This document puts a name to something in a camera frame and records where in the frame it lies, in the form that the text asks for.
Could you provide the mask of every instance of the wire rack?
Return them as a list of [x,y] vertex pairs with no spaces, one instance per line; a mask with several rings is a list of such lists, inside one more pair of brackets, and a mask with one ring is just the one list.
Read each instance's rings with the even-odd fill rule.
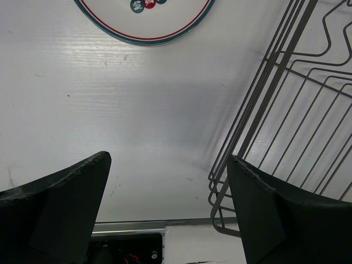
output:
[[[208,179],[211,218],[236,237],[230,155],[313,193],[352,202],[352,1],[290,0]],[[220,224],[215,223],[219,217]]]

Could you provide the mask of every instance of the white surface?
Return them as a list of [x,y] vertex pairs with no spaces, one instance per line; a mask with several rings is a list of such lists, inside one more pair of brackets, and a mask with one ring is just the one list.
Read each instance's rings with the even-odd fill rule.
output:
[[0,189],[106,150],[97,221],[208,217],[219,139],[284,2],[218,0],[190,34],[145,48],[109,37],[73,0],[3,0]]
[[169,0],[144,9],[140,14],[130,8],[131,0],[84,0],[105,24],[134,37],[162,37],[190,23],[207,4],[207,0]]
[[166,264],[246,263],[241,239],[217,233],[212,225],[167,227],[164,254]]

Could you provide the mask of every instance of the white countertop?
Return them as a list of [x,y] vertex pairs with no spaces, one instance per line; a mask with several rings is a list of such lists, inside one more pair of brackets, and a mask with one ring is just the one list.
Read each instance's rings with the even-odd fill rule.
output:
[[3,0],[0,190],[106,150],[98,222],[208,217],[208,172],[284,2],[217,0],[191,33],[147,48],[73,0]]

